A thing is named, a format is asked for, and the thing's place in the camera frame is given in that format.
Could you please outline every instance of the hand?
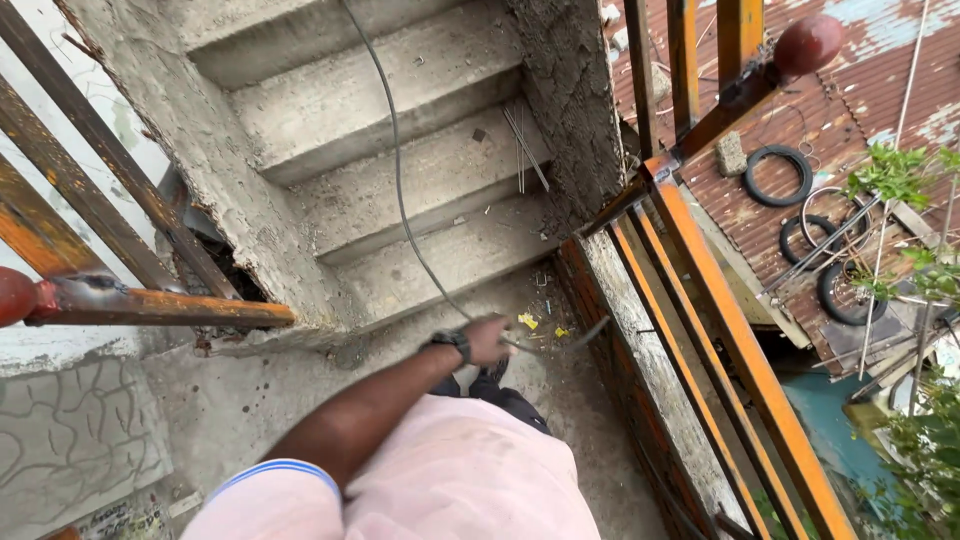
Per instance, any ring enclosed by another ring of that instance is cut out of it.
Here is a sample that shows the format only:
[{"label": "hand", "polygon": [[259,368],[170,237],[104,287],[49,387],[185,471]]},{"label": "hand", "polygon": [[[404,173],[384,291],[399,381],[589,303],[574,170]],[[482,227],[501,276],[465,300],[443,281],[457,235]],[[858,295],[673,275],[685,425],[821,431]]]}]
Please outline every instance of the hand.
[{"label": "hand", "polygon": [[503,341],[503,332],[509,324],[510,319],[506,316],[494,313],[464,326],[463,333],[470,344],[471,364],[494,366],[502,358],[516,354],[516,348]]}]

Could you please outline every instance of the rusty metal railing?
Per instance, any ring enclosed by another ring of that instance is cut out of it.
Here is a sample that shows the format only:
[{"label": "rusty metal railing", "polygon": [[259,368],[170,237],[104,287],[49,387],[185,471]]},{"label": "rusty metal railing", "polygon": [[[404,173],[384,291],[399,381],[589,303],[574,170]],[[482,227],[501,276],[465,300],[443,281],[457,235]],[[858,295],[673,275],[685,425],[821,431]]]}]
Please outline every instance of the rusty metal railing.
[{"label": "rusty metal railing", "polygon": [[0,37],[73,123],[176,254],[216,297],[190,296],[80,165],[0,76],[0,129],[82,217],[145,289],[121,283],[27,180],[0,155],[0,238],[43,278],[0,267],[0,327],[28,325],[209,325],[277,327],[289,308],[246,302],[203,245],[86,100],[9,0]]},{"label": "rusty metal railing", "polygon": [[[716,107],[700,120],[697,37],[694,29],[696,7],[696,2],[667,1],[677,143],[661,154],[649,67],[646,7],[644,2],[627,0],[625,18],[630,38],[631,63],[634,67],[632,72],[640,153],[644,162],[637,171],[636,179],[600,212],[593,224],[581,231],[580,236],[586,238],[601,230],[606,230],[610,236],[634,289],[654,323],[660,342],[673,363],[727,481],[752,526],[750,533],[754,537],[767,538],[769,533],[763,525],[762,516],[758,514],[701,392],[689,374],[686,361],[663,319],[651,288],[639,271],[636,257],[616,223],[621,216],[627,216],[657,268],[671,302],[732,421],[737,437],[777,512],[778,521],[783,525],[788,537],[807,538],[798,512],[787,497],[769,456],[734,393],[730,379],[660,244],[650,218],[638,203],[642,197],[650,197],[679,252],[681,261],[700,289],[703,307],[708,315],[718,322],[716,326],[732,357],[737,374],[756,404],[763,425],[769,432],[777,454],[820,537],[854,538],[846,513],[830,487],[820,461],[814,454],[790,403],[787,402],[780,383],[760,350],[720,266],[686,207],[674,176],[686,161],[710,148],[736,122],[768,103],[799,76],[825,66],[837,54],[841,37],[832,19],[822,16],[809,17],[787,29],[780,37],[776,49],[768,51],[764,44],[762,0],[718,0],[716,10],[721,89]],[[584,303],[579,307],[593,309]],[[718,517],[715,526],[731,535],[743,536],[744,531],[732,531],[729,520],[724,516]],[[716,535],[715,530],[705,530],[705,533],[708,532],[712,532],[708,534],[710,537]]]}]

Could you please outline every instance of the dark pants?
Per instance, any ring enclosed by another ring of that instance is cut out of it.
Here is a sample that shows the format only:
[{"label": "dark pants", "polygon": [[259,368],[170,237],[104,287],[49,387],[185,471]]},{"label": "dark pants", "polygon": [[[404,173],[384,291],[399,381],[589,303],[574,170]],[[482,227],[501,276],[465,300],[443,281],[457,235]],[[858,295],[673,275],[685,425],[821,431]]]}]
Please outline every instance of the dark pants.
[{"label": "dark pants", "polygon": [[[447,398],[459,398],[460,384],[453,376],[449,376],[440,381],[429,392],[433,396],[445,396]],[[514,418],[527,426],[532,426],[535,430],[547,435],[553,435],[550,428],[546,426],[546,420],[537,412],[530,402],[523,399],[523,396],[513,388],[500,388],[500,385],[489,375],[478,375],[477,379],[470,385],[469,396],[478,400],[483,400],[489,404],[496,405],[509,412]]]}]

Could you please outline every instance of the concrete step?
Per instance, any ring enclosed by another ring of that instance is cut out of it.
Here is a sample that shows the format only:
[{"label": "concrete step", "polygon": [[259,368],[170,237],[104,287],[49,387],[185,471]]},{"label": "concrete step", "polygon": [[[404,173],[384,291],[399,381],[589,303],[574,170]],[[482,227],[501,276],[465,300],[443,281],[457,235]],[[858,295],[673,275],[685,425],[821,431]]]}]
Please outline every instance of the concrete step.
[{"label": "concrete step", "polygon": [[[367,33],[380,37],[466,1],[350,0],[350,7]],[[254,85],[361,42],[343,0],[183,0],[175,10],[190,60],[226,90]]]},{"label": "concrete step", "polygon": [[[550,152],[526,101],[507,107],[517,125],[523,119],[524,140],[545,166]],[[516,137],[499,106],[406,145],[400,158],[403,203],[416,234],[449,227],[459,216],[518,193]],[[524,162],[526,192],[542,190],[530,161]],[[391,151],[292,187],[289,205],[303,210],[303,236],[324,264],[341,266],[406,238]]]},{"label": "concrete step", "polygon": [[[465,216],[461,225],[418,239],[420,252],[451,294],[508,274],[542,258],[559,244],[550,234],[552,216],[540,197],[520,195],[490,211]],[[342,267],[341,280],[352,291],[362,333],[376,330],[443,299],[426,275],[410,243],[403,241]]]},{"label": "concrete step", "polygon": [[[378,39],[404,142],[515,95],[521,53],[500,2],[475,0]],[[370,55],[355,47],[231,94],[267,180],[293,185],[393,144]]]}]

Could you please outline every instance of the person's arm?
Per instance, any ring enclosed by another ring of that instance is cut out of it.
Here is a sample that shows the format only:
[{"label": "person's arm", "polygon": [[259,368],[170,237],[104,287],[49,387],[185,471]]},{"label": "person's arm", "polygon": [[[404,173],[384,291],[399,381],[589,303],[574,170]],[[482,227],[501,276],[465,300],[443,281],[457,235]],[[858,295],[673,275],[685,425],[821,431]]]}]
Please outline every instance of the person's arm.
[{"label": "person's arm", "polygon": [[[470,363],[494,365],[513,353],[501,340],[507,322],[506,317],[493,316],[464,327]],[[312,463],[344,489],[410,407],[462,360],[453,345],[435,344],[359,380],[300,420],[263,460]]]}]

